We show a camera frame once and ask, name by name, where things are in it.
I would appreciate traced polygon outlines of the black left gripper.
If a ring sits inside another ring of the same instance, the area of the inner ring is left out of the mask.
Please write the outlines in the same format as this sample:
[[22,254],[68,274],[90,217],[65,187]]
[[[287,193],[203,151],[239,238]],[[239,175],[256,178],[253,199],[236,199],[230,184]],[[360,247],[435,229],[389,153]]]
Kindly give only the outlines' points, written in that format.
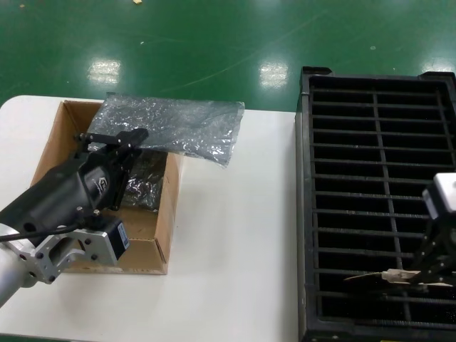
[[[79,133],[77,148],[64,163],[51,168],[37,183],[1,210],[1,225],[14,230],[1,242],[20,239],[39,245],[46,237],[77,229],[94,210],[120,208],[131,170],[148,137],[144,128],[117,135]],[[92,143],[104,144],[89,153]]]

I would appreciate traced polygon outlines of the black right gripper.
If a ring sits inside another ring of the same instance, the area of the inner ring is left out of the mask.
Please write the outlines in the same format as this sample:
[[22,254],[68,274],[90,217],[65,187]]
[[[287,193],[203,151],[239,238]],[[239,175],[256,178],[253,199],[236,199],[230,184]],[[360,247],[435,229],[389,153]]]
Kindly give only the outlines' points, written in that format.
[[455,216],[439,217],[430,221],[430,232],[424,236],[415,253],[412,270],[418,273],[411,284],[426,283],[434,277],[442,264],[441,278],[444,284],[455,283]]

